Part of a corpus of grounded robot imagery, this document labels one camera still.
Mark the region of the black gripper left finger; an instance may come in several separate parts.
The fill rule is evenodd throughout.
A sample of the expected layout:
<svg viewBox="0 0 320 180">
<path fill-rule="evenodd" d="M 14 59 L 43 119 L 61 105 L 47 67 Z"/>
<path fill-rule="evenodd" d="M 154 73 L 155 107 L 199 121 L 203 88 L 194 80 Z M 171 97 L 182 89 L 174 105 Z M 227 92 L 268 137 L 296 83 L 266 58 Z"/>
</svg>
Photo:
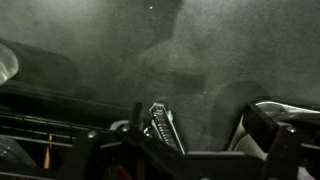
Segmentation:
<svg viewBox="0 0 320 180">
<path fill-rule="evenodd" d="M 107 132 L 79 133 L 57 180 L 214 180 L 210 163 L 187 151 L 186 155 L 143 130 L 152 119 L 132 119 Z"/>
</svg>

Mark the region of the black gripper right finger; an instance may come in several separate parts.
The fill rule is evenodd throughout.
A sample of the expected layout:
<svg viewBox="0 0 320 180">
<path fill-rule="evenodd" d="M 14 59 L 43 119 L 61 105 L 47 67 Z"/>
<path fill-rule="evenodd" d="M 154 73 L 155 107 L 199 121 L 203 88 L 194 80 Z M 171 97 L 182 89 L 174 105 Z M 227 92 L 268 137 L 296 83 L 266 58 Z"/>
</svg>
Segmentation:
<svg viewBox="0 0 320 180">
<path fill-rule="evenodd" d="M 304 141 L 300 129 L 282 126 L 265 159 L 256 169 L 256 180 L 319 180 L 319 132 Z"/>
</svg>

